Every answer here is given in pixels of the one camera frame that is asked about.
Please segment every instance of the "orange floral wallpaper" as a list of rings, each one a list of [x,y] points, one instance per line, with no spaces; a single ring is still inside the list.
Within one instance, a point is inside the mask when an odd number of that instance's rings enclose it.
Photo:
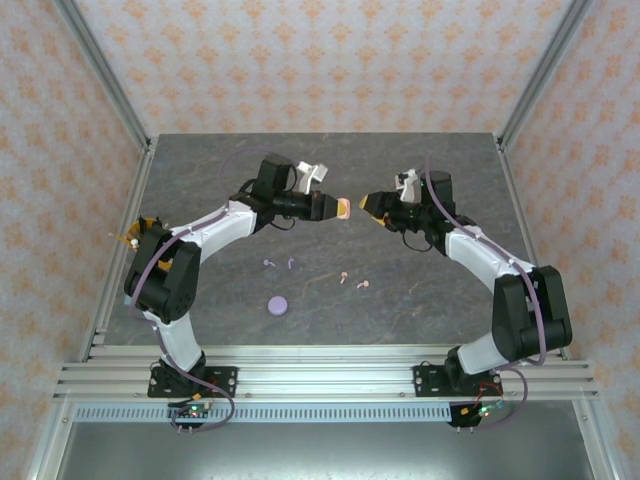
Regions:
[[[0,478],[75,360],[139,149],[50,0],[0,4]]]
[[[80,0],[148,134],[499,132],[570,0]]]
[[[640,9],[596,0],[574,42],[509,162],[540,258],[563,274],[571,351],[595,360],[617,446],[637,474]]]

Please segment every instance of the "small purple object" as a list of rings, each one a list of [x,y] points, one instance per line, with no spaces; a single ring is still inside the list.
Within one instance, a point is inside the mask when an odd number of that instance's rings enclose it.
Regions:
[[[284,315],[289,307],[289,303],[287,299],[284,297],[273,297],[269,300],[269,313],[279,317],[280,315]]]

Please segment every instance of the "black mounting plate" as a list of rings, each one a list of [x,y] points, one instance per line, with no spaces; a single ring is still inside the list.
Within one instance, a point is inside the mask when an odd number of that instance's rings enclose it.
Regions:
[[[207,365],[204,367],[203,380],[212,383],[216,387],[220,387],[227,392],[232,398],[236,395],[236,386],[238,384],[238,367],[215,367]],[[151,369],[151,379],[149,380],[149,389],[147,396],[149,398],[184,398],[193,395],[193,384],[191,382],[180,384],[171,381],[171,377],[167,376],[162,366],[156,366]],[[212,393],[209,390],[198,390],[202,397],[222,397],[219,393]]]
[[[476,397],[480,383],[494,383],[489,372],[470,375],[469,381],[458,391],[451,386],[443,365],[416,365],[413,367],[413,387],[416,397]]]

